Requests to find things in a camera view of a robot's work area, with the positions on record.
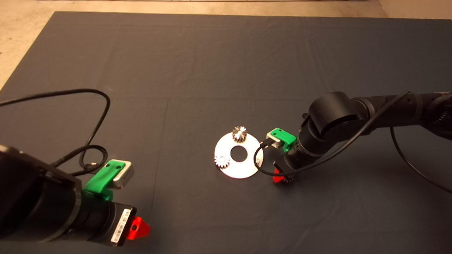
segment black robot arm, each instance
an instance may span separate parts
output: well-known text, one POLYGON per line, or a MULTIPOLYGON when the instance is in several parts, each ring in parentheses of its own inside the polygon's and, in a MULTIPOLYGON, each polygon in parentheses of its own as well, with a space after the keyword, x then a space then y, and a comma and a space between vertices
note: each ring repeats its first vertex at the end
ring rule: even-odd
MULTIPOLYGON (((320 96, 303 115, 297 140, 274 165, 280 173, 298 170, 320 159, 336 143, 352 138, 372 117, 396 96, 356 97, 343 92, 320 96)), ((376 128, 421 125, 452 140, 452 94, 407 93, 395 101, 362 135, 376 128)))

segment dark gray mat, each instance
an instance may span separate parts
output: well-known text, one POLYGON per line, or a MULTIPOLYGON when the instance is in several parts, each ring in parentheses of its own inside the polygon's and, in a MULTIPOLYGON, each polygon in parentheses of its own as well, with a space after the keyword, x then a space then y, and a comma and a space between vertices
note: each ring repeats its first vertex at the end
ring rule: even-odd
MULTIPOLYGON (((452 196, 406 167, 387 129, 290 188, 263 174, 228 178, 212 157, 235 125, 258 139, 274 127, 296 133, 326 92, 449 91, 451 42, 450 20, 57 12, 0 98, 108 93, 94 143, 133 162, 115 201, 153 231, 117 249, 0 242, 0 253, 449 253, 452 196)), ((84 143, 102 107, 77 95, 1 108, 0 143, 52 162, 84 143)), ((396 132, 413 163, 452 186, 450 142, 420 127, 396 132)))

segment black cable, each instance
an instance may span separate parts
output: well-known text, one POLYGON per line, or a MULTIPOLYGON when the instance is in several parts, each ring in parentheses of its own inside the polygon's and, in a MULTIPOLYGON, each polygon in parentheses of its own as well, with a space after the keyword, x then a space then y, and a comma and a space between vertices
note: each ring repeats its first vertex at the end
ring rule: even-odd
POLYGON ((439 183, 436 183, 432 180, 430 180, 427 176, 425 176, 423 173, 421 173, 416 167, 413 166, 413 164, 411 164, 411 162, 406 158, 406 156, 403 154, 402 149, 400 149, 399 143, 396 140, 396 135, 394 133, 394 128, 390 127, 389 128, 391 131, 391 138, 392 138, 392 142, 394 143, 395 149, 397 150, 397 152, 399 153, 400 157, 402 157, 403 161, 412 169, 414 170, 418 175, 420 175, 422 178, 424 178, 425 180, 427 180, 427 182, 435 185, 436 187, 442 189, 443 191, 446 191, 450 194, 452 194, 452 190, 444 187, 442 185, 440 185, 439 183))
POLYGON ((107 162, 107 159, 108 159, 108 152, 107 152, 107 150, 105 148, 103 148, 102 146, 99 146, 99 145, 87 145, 87 146, 79 147, 79 148, 73 150, 72 152, 68 153, 64 157, 60 158, 59 160, 51 163, 50 165, 53 166, 53 167, 58 167, 61 164, 67 162, 68 160, 74 158, 77 154, 82 153, 84 151, 87 151, 89 149, 96 149, 96 150, 98 150, 98 151, 100 151, 102 153, 102 160, 101 160, 101 162, 94 163, 94 164, 88 164, 85 167, 83 167, 83 170, 70 173, 70 175, 78 176, 78 175, 83 175, 83 174, 87 174, 87 173, 93 172, 95 170, 98 170, 107 162))
MULTIPOLYGON (((55 96, 69 95, 69 94, 81 94, 81 93, 98 94, 98 95, 101 95, 102 97, 104 97, 105 101, 106 101, 104 111, 102 112, 102 115, 100 116, 99 121, 97 122, 96 126, 94 127, 94 130, 91 132, 90 136, 88 137, 88 140, 85 143, 85 146, 88 146, 89 144, 91 144, 91 141, 93 140, 94 136, 96 135, 97 131, 99 130, 100 126, 102 125, 102 122, 104 121, 105 116, 107 115, 108 110, 110 108, 110 98, 106 93, 104 93, 102 91, 99 91, 96 89, 81 88, 81 89, 71 89, 71 90, 55 91, 55 92, 48 92, 48 93, 41 93, 41 94, 33 94, 33 95, 24 96, 21 98, 16 98, 16 99, 11 99, 11 100, 0 102, 0 107, 6 106, 6 105, 11 105, 14 103, 23 102, 23 101, 34 100, 34 99, 41 99, 41 98, 48 98, 48 97, 55 97, 55 96)), ((85 158, 85 153, 86 153, 86 150, 81 151, 79 164, 83 168, 91 169, 92 168, 92 167, 90 167, 91 165, 85 164, 83 161, 85 158)))
POLYGON ((298 174, 302 171, 308 170, 308 169, 312 169, 314 167, 317 167, 327 161, 329 161, 330 159, 336 157, 338 154, 340 154, 341 152, 343 152, 347 147, 349 147, 353 142, 355 142, 355 140, 357 140, 359 138, 359 136, 361 136, 365 131, 367 131, 368 129, 370 129, 372 127, 372 124, 374 124, 379 118, 380 116, 386 112, 386 110, 389 109, 390 106, 392 106, 394 103, 396 103, 397 101, 399 101, 400 99, 402 99, 405 95, 410 94, 409 91, 404 92, 399 94, 398 96, 394 97, 392 100, 390 100, 388 103, 386 103, 380 110, 378 110, 375 115, 373 115, 364 125, 363 127, 361 127, 361 129, 359 129, 358 132, 355 133, 355 135, 353 135, 353 137, 351 137, 350 139, 348 139, 345 143, 343 143, 338 149, 336 149, 335 151, 333 151, 332 153, 328 154, 325 157, 322 157, 320 160, 311 163, 309 165, 306 165, 304 167, 301 167, 299 169, 296 169, 295 171, 292 172, 284 172, 284 173, 273 173, 270 171, 266 171, 263 170, 262 168, 259 167, 259 165, 256 163, 256 156, 257 153, 259 152, 259 150, 268 147, 268 143, 270 141, 265 140, 260 147, 256 150, 256 152, 254 153, 254 165, 256 166, 256 168, 267 175, 271 175, 271 176, 289 176, 289 175, 294 175, 294 174, 298 174))

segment gear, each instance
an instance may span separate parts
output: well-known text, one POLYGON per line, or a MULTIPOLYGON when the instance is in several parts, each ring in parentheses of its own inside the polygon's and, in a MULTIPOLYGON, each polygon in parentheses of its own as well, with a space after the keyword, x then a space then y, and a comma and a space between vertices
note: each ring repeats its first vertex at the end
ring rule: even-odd
POLYGON ((246 128, 243 126, 236 126, 232 130, 232 138, 238 143, 245 141, 246 134, 247 134, 246 128))
POLYGON ((229 166, 229 163, 231 162, 231 160, 229 158, 226 158, 224 156, 215 156, 214 161, 215 161, 215 164, 220 169, 226 168, 227 166, 229 166))

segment barcode label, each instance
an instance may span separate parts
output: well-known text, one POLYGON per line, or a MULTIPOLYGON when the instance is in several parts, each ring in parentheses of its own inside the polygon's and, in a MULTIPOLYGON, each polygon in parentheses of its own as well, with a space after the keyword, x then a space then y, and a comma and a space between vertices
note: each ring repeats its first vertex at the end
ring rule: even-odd
POLYGON ((130 211, 131 211, 130 209, 124 209, 124 211, 122 212, 121 218, 119 218, 118 225, 116 225, 116 229, 113 233, 112 242, 117 244, 119 238, 121 238, 121 234, 122 231, 124 231, 124 227, 126 226, 127 219, 129 218, 130 215, 130 211))

